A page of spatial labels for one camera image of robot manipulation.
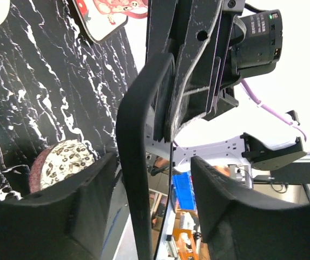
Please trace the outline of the black phone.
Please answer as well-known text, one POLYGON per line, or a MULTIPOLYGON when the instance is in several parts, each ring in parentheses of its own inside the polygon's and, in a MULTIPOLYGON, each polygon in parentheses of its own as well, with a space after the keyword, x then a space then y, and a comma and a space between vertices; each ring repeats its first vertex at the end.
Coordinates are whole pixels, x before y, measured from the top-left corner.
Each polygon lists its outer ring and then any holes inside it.
POLYGON ((146 168, 145 127, 157 90, 172 82, 174 57, 160 53, 148 60, 120 103, 116 141, 139 259, 154 258, 146 168))

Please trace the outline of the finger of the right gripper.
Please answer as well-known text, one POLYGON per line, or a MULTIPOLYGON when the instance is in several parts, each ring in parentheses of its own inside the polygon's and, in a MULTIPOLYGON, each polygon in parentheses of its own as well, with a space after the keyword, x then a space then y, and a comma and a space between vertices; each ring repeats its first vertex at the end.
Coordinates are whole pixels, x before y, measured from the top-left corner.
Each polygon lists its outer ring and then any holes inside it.
POLYGON ((146 62, 165 51, 172 27, 176 0, 152 0, 148 5, 146 62))

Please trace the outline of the pink printed mug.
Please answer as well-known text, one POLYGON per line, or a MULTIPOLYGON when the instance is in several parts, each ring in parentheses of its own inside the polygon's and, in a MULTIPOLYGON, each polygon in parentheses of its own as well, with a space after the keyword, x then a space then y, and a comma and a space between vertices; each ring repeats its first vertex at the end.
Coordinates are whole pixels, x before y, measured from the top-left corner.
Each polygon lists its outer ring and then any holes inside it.
POLYGON ((148 8, 148 1, 141 0, 93 0, 95 7, 103 15, 124 14, 126 16, 142 19, 147 18, 148 11, 145 13, 134 13, 138 8, 148 8))

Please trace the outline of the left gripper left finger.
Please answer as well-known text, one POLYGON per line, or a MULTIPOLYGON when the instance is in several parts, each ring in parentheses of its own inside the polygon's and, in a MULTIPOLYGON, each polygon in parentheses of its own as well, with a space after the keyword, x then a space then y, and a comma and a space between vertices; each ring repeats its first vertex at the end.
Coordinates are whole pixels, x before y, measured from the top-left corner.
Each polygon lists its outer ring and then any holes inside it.
POLYGON ((99 259, 117 156, 22 200, 0 201, 0 259, 99 259))

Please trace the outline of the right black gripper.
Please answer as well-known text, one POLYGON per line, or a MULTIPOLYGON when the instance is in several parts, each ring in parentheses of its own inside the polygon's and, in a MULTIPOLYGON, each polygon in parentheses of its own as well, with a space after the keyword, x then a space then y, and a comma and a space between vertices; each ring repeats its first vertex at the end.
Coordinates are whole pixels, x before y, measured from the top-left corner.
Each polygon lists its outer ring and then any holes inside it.
MULTIPOLYGON (((203 54, 222 10, 222 1, 192 1, 176 59, 168 117, 163 130, 166 142, 174 140, 181 119, 181 103, 186 84, 203 54)), ((225 99, 225 93, 242 79, 272 72, 282 50, 282 16, 278 9, 259 10, 248 8, 253 14, 235 17, 223 69, 217 100, 218 110, 206 115, 206 120, 225 113, 237 106, 236 100, 225 99)))

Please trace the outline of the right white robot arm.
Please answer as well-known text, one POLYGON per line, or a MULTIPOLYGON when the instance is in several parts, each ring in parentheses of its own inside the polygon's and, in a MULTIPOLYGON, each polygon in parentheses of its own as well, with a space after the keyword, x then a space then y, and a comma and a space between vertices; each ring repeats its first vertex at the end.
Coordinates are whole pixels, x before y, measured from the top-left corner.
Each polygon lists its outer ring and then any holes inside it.
POLYGON ((162 44, 155 43, 159 5, 152 2, 147 53, 172 56, 157 88, 155 108, 144 136, 148 152, 166 157, 170 168, 185 172, 193 157, 213 165, 246 165, 258 170, 282 168, 306 155, 306 134, 295 112, 281 115, 260 101, 246 78, 272 72, 282 51, 279 10, 259 10, 245 1, 178 1, 162 44), (175 143, 179 131, 195 119, 212 120, 238 106, 233 88, 242 85, 257 107, 282 130, 276 144, 264 134, 242 133, 228 140, 193 147, 175 143))

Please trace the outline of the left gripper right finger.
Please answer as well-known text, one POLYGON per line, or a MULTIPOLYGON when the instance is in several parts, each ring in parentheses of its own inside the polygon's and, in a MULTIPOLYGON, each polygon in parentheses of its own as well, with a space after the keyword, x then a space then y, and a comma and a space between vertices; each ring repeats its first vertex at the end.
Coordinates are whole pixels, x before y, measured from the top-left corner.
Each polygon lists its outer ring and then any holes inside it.
POLYGON ((310 203, 253 190, 191 159, 202 240, 211 259, 310 259, 310 203))

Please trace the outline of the strawberry patterned tray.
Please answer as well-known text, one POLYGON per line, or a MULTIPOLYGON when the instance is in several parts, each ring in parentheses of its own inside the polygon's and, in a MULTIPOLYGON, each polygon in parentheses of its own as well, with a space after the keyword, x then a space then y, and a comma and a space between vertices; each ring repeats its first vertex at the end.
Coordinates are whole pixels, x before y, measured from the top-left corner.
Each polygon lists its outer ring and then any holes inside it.
POLYGON ((84 31, 94 43, 102 43, 113 34, 121 30, 128 21, 124 14, 101 14, 94 5, 94 1, 73 0, 72 1, 84 31))

